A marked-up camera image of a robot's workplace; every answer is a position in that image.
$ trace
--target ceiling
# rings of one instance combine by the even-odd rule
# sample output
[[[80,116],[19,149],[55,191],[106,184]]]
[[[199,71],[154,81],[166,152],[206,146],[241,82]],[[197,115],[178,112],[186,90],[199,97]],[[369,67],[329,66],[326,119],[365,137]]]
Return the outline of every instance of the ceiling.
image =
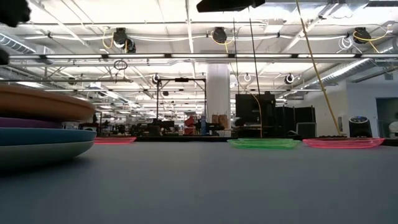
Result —
[[[46,46],[55,54],[120,54],[123,50],[115,46],[107,49],[104,46],[111,45],[111,34],[117,27],[125,27],[128,36],[134,41],[138,54],[158,53],[308,53],[306,41],[302,35],[302,25],[296,5],[292,2],[266,3],[256,9],[251,8],[242,12],[215,12],[200,14],[196,10],[196,4],[200,0],[44,0],[41,3],[30,3],[32,9],[31,20],[27,24],[21,24],[18,28],[2,27],[2,33],[15,36],[16,39],[28,46]],[[310,45],[313,53],[350,53],[353,51],[369,50],[369,44],[351,44],[348,40],[343,47],[341,42],[347,33],[354,31],[355,27],[365,27],[372,37],[385,38],[374,41],[379,43],[391,38],[398,30],[398,8],[396,7],[364,7],[361,4],[336,4],[324,19],[318,19],[323,9],[330,7],[322,1],[305,1],[301,4],[301,12],[307,25]],[[252,35],[249,20],[252,22]],[[231,43],[227,46],[216,44],[212,38],[207,37],[215,27],[224,27]],[[233,41],[234,30],[236,41]],[[170,60],[163,59],[151,62],[147,60],[127,60],[129,67],[120,71],[119,78],[125,77],[132,82],[103,82],[102,88],[111,89],[151,89],[155,88],[151,80],[158,74],[161,78],[177,77],[206,77],[208,62],[179,62],[169,65]],[[69,63],[70,67],[56,66],[56,64]],[[53,79],[77,79],[95,80],[99,78],[115,78],[116,70],[113,61],[109,63],[96,60],[80,61],[86,66],[72,66],[71,61],[58,60],[55,65],[45,65],[37,62],[12,62],[14,68],[23,68],[29,71],[29,78],[33,74],[44,77],[51,74]],[[322,72],[328,70],[335,63],[318,63],[317,67]],[[256,67],[253,62],[231,63],[231,75],[235,75],[236,66],[239,71],[239,82],[245,88],[257,87],[255,82]],[[259,86],[261,88],[290,88],[284,84],[284,77],[291,73],[301,79],[297,82],[305,82],[315,76],[310,62],[278,62],[257,63],[259,73]],[[70,86],[67,83],[51,84],[52,88],[84,89],[90,82],[78,83]],[[203,92],[197,84],[170,83],[169,88],[197,88],[198,91],[186,93],[170,93],[164,98],[203,98]],[[135,92],[117,93],[132,102],[155,103],[150,99],[150,94]],[[79,94],[78,97],[92,97],[97,103],[109,102],[94,92]],[[175,105],[167,110],[178,111],[178,108],[196,107],[189,105]]]

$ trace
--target ceiling duct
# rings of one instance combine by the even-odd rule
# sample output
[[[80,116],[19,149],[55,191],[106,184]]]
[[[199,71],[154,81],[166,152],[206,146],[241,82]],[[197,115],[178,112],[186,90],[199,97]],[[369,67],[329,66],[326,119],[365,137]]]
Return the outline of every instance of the ceiling duct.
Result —
[[[7,34],[4,31],[0,33],[0,44],[5,46],[4,50],[10,54],[54,54],[54,51],[46,46],[26,43],[17,36]],[[47,65],[53,63],[53,60],[49,59],[37,59],[36,61]]]
[[[378,50],[381,54],[397,54],[398,53],[398,37],[394,37],[382,44],[377,46]],[[364,52],[367,54],[374,54],[373,49]],[[322,83],[324,85],[337,83],[345,78],[348,78],[352,75],[355,75],[359,72],[363,72],[367,69],[373,68],[376,66],[376,62],[374,59],[364,58],[347,64],[337,65],[323,73],[320,74]],[[301,84],[296,86],[294,89],[303,89],[303,88],[311,88],[319,84],[318,78],[312,78],[307,81],[307,84]]]

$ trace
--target yellow cable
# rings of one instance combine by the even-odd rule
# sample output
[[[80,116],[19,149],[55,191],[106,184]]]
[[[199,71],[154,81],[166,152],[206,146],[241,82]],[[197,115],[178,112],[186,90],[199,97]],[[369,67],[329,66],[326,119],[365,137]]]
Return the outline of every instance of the yellow cable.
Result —
[[[369,44],[372,45],[373,49],[374,49],[377,53],[380,53],[380,51],[378,51],[378,49],[373,45],[373,43],[372,43],[371,41],[369,41]]]
[[[304,32],[305,40],[307,41],[308,51],[310,52],[310,55],[311,55],[311,60],[312,60],[312,64],[313,64],[313,69],[315,70],[315,73],[317,74],[319,84],[321,85],[322,92],[323,92],[323,94],[324,94],[324,96],[325,96],[326,103],[327,103],[327,105],[328,105],[328,107],[329,107],[329,111],[330,111],[331,117],[333,118],[333,122],[335,123],[337,133],[338,133],[339,136],[341,136],[341,132],[340,132],[340,129],[338,128],[338,124],[337,124],[337,120],[336,120],[335,114],[333,113],[333,110],[331,109],[328,95],[326,94],[325,87],[323,86],[321,76],[319,75],[319,71],[318,71],[317,65],[315,64],[315,60],[313,59],[313,54],[312,54],[312,50],[311,50],[310,41],[308,40],[307,30],[305,29],[303,17],[301,16],[299,0],[295,0],[295,1],[296,1],[296,5],[297,5],[298,14],[300,15],[300,20],[301,20],[301,25],[302,25],[302,27],[303,27],[303,32]]]
[[[112,46],[113,46],[113,34],[114,34],[114,32],[112,33],[112,40],[111,40],[111,46],[110,46],[110,47],[108,47],[108,46],[105,44],[105,34],[106,34],[106,30],[104,31],[104,35],[102,36],[102,44],[104,45],[104,47],[105,47],[106,49],[111,49]]]
[[[363,40],[363,41],[375,41],[375,40],[380,40],[381,38],[385,38],[386,35],[388,34],[388,29],[389,29],[389,28],[387,27],[387,31],[386,31],[386,33],[385,33],[383,36],[378,37],[378,38],[375,38],[375,39],[365,39],[365,38],[357,37],[357,36],[355,36],[355,34],[357,33],[356,31],[353,33],[353,36],[354,36],[355,38],[357,38],[358,40]]]
[[[261,105],[260,105],[260,102],[259,102],[259,100],[257,99],[257,97],[254,96],[253,93],[247,91],[247,90],[242,86],[242,84],[239,82],[239,77],[238,77],[237,74],[235,73],[234,68],[232,67],[232,65],[231,65],[231,68],[232,68],[232,72],[234,73],[234,75],[235,75],[235,77],[236,77],[236,79],[237,79],[237,81],[238,81],[238,85],[240,85],[241,88],[242,88],[246,93],[250,93],[250,94],[254,97],[254,99],[257,101],[257,104],[259,105],[259,111],[260,111],[260,138],[262,138],[262,115],[261,115]]]

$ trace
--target black cable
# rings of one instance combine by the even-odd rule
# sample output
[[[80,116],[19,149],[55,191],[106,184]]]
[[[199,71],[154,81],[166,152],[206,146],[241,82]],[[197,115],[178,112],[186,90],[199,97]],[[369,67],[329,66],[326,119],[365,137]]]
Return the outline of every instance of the black cable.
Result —
[[[235,46],[235,61],[236,61],[236,79],[238,81],[238,95],[240,94],[239,90],[239,71],[238,71],[238,50],[236,50],[236,32],[235,32],[235,17],[234,17],[234,46]]]
[[[251,25],[251,17],[249,17],[249,23],[250,23],[250,32],[251,32],[251,42],[252,42],[252,45],[253,45],[254,67],[256,68],[257,88],[258,88],[258,90],[259,90],[259,101],[261,102],[259,74],[258,74],[258,72],[257,72],[256,48],[254,47],[253,26]]]

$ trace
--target orange plate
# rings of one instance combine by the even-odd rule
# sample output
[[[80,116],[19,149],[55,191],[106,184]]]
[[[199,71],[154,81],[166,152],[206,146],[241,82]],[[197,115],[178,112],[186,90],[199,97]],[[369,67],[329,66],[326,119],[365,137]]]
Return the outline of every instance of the orange plate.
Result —
[[[95,106],[74,97],[0,85],[0,113],[40,116],[59,121],[81,121],[92,117]]]

